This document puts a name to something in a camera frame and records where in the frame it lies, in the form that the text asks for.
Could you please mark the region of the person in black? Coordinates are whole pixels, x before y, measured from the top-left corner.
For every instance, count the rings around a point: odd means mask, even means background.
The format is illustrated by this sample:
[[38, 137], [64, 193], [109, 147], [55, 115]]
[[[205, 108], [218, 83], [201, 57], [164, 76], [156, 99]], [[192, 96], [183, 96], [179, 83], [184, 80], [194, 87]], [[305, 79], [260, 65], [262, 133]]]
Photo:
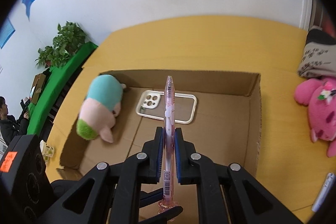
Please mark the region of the person in black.
[[13, 115], [9, 115], [9, 110], [5, 98], [0, 97], [0, 99], [1, 135], [5, 143], [9, 145], [16, 136], [22, 136], [27, 134], [30, 113], [29, 111], [26, 111], [25, 113], [21, 114], [19, 119], [15, 119]]

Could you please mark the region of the small yellow white box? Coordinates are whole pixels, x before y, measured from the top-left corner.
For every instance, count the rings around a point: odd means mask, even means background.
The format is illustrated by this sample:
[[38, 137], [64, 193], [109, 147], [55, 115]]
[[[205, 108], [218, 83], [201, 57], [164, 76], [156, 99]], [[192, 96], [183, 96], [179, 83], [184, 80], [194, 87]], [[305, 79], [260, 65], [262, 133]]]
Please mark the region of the small yellow white box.
[[44, 140], [41, 140], [40, 150], [42, 153], [43, 160], [45, 161], [47, 165], [49, 161], [53, 158], [55, 149], [54, 147], [49, 146]]

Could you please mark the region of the pink plush toy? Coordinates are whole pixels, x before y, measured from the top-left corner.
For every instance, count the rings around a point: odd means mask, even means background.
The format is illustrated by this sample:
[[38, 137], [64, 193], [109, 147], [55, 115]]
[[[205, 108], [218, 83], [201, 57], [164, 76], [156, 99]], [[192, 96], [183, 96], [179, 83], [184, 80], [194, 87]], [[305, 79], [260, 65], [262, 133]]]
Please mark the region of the pink plush toy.
[[304, 81], [296, 87], [294, 100], [307, 107], [311, 141], [329, 142], [327, 157], [335, 157], [335, 78]]

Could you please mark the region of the pink transparent pen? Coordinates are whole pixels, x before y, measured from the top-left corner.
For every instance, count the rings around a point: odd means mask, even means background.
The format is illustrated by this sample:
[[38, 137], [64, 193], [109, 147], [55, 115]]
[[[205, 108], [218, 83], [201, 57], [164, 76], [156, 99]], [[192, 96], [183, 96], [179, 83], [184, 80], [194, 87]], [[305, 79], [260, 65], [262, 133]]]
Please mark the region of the pink transparent pen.
[[174, 170], [175, 170], [175, 88], [172, 76], [167, 76], [164, 106], [164, 167], [163, 167], [163, 199], [158, 203], [158, 214], [178, 205], [174, 201]]

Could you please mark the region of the grey patterned cloth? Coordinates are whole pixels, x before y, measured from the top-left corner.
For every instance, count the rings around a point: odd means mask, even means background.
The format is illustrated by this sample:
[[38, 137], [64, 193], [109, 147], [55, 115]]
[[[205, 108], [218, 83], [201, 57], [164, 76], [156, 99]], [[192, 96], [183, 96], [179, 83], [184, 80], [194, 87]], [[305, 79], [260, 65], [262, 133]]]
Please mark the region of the grey patterned cloth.
[[307, 33], [303, 56], [297, 73], [307, 79], [335, 77], [335, 38], [320, 27], [313, 26]]

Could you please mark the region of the green potted plant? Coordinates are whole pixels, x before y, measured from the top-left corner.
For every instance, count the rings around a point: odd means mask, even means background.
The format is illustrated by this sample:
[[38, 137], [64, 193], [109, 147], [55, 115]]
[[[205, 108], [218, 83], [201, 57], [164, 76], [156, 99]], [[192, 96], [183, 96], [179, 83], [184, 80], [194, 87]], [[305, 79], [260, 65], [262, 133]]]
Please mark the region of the green potted plant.
[[52, 45], [38, 49], [37, 67], [61, 68], [88, 42], [87, 34], [75, 22], [66, 22], [64, 26], [58, 24], [57, 29]]

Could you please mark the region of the green table cloth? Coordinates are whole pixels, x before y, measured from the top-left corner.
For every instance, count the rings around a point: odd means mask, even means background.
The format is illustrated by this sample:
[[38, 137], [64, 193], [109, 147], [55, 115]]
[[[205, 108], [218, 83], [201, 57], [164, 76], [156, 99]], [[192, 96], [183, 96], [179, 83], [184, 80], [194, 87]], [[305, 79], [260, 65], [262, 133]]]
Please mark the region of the green table cloth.
[[29, 105], [30, 122], [27, 129], [28, 134], [40, 135], [50, 110], [66, 83], [78, 69], [81, 69], [88, 57], [97, 48], [96, 44], [87, 42], [64, 66], [61, 68], [50, 67], [51, 74], [42, 89], [37, 103], [30, 103]]

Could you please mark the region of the pastel plush toy green hair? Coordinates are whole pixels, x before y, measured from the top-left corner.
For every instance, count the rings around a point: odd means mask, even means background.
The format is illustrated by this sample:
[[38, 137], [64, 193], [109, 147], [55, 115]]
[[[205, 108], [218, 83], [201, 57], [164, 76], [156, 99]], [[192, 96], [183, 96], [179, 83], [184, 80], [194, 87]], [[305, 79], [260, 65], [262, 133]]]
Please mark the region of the pastel plush toy green hair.
[[112, 128], [121, 111], [125, 84], [112, 75], [99, 75], [91, 82], [76, 124], [77, 134], [85, 140], [100, 137], [113, 143]]

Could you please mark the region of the brown cardboard box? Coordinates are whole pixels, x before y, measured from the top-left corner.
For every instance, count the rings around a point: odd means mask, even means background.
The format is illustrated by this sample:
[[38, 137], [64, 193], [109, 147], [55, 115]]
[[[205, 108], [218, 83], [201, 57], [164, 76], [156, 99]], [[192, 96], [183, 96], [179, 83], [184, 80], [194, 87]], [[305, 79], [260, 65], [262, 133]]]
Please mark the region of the brown cardboard box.
[[141, 151], [163, 122], [141, 117], [137, 105], [144, 91], [162, 91], [168, 76], [177, 93], [195, 96], [190, 101], [175, 99], [175, 117], [191, 118], [191, 123], [181, 125], [183, 138], [215, 163], [236, 162], [256, 173], [261, 140], [258, 73], [127, 70], [112, 75], [127, 87], [112, 130], [114, 141], [86, 141], [71, 129], [60, 154], [58, 173], [63, 179], [78, 180], [101, 161], [117, 164]]

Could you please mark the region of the blue framed wall poster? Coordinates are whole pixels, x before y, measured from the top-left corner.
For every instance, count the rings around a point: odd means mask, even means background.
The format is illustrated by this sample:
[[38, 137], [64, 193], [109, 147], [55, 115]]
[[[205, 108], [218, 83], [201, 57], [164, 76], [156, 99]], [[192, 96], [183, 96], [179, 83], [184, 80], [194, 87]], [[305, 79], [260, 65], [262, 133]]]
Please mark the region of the blue framed wall poster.
[[0, 32], [0, 48], [2, 49], [8, 40], [13, 36], [15, 28], [9, 18], [6, 18]]

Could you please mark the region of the clear phone case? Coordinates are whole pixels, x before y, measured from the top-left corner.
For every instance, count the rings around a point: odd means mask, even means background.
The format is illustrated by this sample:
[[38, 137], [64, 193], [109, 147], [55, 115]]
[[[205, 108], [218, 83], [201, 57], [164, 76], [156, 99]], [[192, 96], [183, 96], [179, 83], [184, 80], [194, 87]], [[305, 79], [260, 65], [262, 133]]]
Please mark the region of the clear phone case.
[[135, 112], [142, 117], [163, 121], [168, 111], [173, 112], [175, 123], [190, 124], [197, 108], [197, 98], [192, 94], [175, 93], [174, 102], [167, 103], [164, 92], [156, 90], [144, 91]]

